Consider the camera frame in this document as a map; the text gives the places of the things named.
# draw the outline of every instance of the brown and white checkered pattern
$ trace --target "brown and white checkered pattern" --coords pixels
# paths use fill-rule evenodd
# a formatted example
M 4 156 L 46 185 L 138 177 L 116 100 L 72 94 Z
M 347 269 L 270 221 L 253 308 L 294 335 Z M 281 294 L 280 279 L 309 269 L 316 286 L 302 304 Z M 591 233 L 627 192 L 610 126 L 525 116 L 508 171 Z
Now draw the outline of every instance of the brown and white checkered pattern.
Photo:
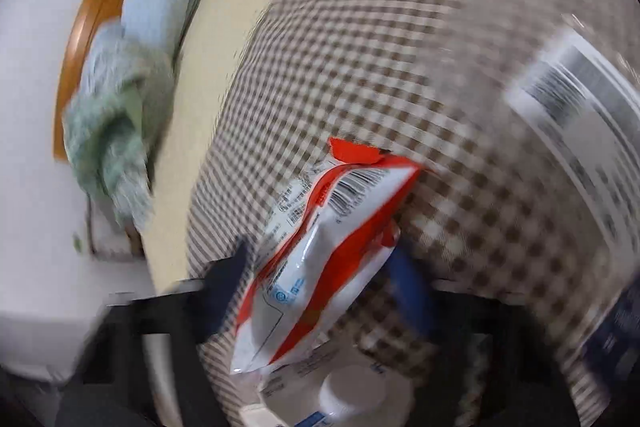
M 589 424 L 606 401 L 579 348 L 620 289 L 612 258 L 539 140 L 524 127 L 514 139 L 471 124 L 465 93 L 447 96 L 444 80 L 435 72 L 431 78 L 420 57 L 440 38 L 475 50 L 480 66 L 470 74 L 482 97 L 482 86 L 491 84 L 480 79 L 505 82 L 562 14 L 575 13 L 633 57 L 640 7 L 636 0 L 495 1 L 273 0 L 244 53 L 194 189 L 190 269 L 197 275 L 228 255 L 238 235 L 258 237 L 278 188 L 321 160 L 330 136 L 429 160 L 440 176 L 424 175 L 398 215 L 415 256 L 466 291 L 525 303 L 546 327 Z M 507 24 L 492 25 L 487 14 L 494 12 Z M 456 21 L 457 13 L 470 17 Z M 465 23 L 479 31 L 466 32 Z M 504 123 L 518 128 L 517 121 Z M 236 312 L 237 299 L 230 320 Z M 402 323 L 384 273 L 338 331 L 417 380 L 434 352 Z M 215 336 L 202 360 L 225 412 L 240 425 L 228 377 L 233 344 L 230 332 Z

